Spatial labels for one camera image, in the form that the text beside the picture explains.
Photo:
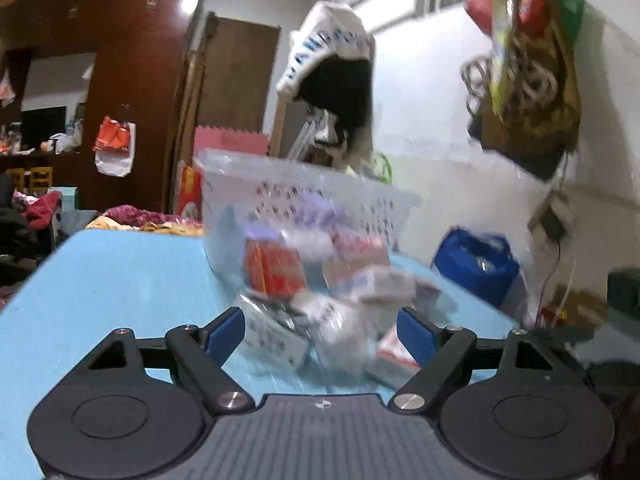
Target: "hanging bag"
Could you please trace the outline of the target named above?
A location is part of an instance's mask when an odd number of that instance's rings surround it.
[[[129,123],[120,124],[110,117],[105,117],[95,139],[94,152],[104,151],[128,155],[129,143]]]
[[[136,155],[136,125],[126,123],[128,142],[124,150],[97,150],[95,152],[95,167],[102,174],[109,176],[127,176],[133,168],[133,158]]]
[[[487,303],[500,307],[520,271],[507,239],[452,229],[442,241],[433,265],[452,282]]]

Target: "yellow chair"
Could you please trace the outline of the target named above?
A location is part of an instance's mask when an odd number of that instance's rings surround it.
[[[9,168],[5,173],[9,173],[14,176],[15,189],[24,193],[24,168]]]
[[[53,168],[44,166],[42,168],[31,168],[29,178],[29,194],[37,196],[36,193],[46,193],[53,187]]]

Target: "red shopping bag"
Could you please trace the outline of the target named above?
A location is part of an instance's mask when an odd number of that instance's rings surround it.
[[[94,152],[105,151],[129,155],[129,142],[129,125],[123,125],[105,117],[95,139]]]
[[[492,34],[494,0],[466,0],[466,13],[486,35]],[[540,38],[549,24],[545,0],[520,0],[520,30],[532,40]]]

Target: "metal screw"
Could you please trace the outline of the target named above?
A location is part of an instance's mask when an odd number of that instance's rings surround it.
[[[394,404],[401,410],[419,410],[424,406],[424,397],[418,394],[402,394],[394,399]]]
[[[241,392],[227,392],[218,397],[218,404],[226,410],[241,410],[249,403],[249,397]]]

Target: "door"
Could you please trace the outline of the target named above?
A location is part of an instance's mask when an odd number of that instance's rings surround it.
[[[280,29],[218,19],[206,51],[197,122],[260,132]]]
[[[87,95],[81,147],[82,206],[106,209],[130,204],[162,210],[164,158],[174,110],[174,92],[182,69],[184,37],[148,32],[98,51]],[[125,177],[103,175],[94,163],[92,147],[105,116],[124,120],[121,105],[129,105],[127,120],[136,123],[133,168]]]

